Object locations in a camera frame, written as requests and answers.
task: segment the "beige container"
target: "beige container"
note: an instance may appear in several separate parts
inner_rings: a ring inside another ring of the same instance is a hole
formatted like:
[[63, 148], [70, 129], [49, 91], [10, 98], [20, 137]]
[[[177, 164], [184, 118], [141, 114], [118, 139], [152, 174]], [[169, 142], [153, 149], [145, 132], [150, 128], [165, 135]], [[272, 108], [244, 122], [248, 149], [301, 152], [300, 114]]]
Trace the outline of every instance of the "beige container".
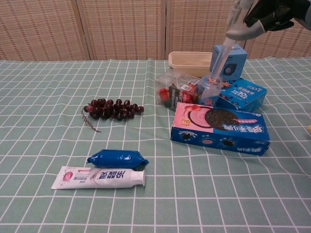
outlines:
[[209, 74], [212, 52], [171, 52], [169, 64], [173, 70], [201, 78]]

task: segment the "toothpaste cap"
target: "toothpaste cap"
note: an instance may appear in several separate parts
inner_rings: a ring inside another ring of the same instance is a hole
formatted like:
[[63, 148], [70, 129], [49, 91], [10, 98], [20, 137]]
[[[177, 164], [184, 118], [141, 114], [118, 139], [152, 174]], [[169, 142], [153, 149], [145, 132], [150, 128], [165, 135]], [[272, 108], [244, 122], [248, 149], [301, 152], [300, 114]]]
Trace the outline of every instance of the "toothpaste cap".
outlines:
[[145, 171], [132, 171], [131, 172], [131, 184], [137, 185], [141, 184], [142, 186], [146, 185], [146, 172]]

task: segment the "blue box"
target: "blue box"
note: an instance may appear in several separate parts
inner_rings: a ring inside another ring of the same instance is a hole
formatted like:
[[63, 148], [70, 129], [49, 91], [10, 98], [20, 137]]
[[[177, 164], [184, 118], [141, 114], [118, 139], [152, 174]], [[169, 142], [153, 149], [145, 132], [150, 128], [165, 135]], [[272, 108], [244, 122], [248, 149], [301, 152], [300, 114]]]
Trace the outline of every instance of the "blue box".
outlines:
[[261, 114], [180, 102], [171, 140], [253, 155], [263, 155], [270, 146]]
[[216, 107], [236, 109], [245, 112], [253, 112], [262, 105], [267, 94], [267, 89], [240, 78], [236, 81], [228, 81], [216, 102]]
[[[212, 59], [210, 62], [210, 71], [216, 62], [222, 45], [215, 45], [213, 49]], [[247, 52], [238, 44], [235, 44], [230, 52], [225, 65], [220, 73], [223, 81], [237, 80], [241, 77], [244, 64], [247, 58]]]

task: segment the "green plaid tablecloth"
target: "green plaid tablecloth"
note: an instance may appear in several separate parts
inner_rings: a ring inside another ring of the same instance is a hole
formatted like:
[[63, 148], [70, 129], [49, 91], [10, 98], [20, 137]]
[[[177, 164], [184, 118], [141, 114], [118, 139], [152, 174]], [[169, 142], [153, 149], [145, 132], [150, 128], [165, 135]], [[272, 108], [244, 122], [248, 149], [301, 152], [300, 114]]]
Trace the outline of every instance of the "green plaid tablecloth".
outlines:
[[[268, 89], [271, 147], [252, 156], [170, 141], [155, 103], [167, 61], [0, 61], [1, 233], [311, 233], [311, 58], [248, 60]], [[92, 99], [130, 99], [143, 117], [89, 120]], [[51, 190], [61, 166], [101, 149], [139, 150], [146, 186]]]

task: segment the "black glove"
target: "black glove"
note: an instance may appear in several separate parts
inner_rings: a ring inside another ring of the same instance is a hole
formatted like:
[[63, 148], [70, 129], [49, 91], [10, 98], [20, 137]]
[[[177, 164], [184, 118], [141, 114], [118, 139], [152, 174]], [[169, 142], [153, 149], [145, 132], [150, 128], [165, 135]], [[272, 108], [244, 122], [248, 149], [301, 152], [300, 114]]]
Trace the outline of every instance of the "black glove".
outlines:
[[246, 29], [228, 30], [234, 40], [249, 40], [267, 31], [280, 31], [294, 25], [291, 19], [311, 30], [311, 0], [259, 0], [245, 18]]

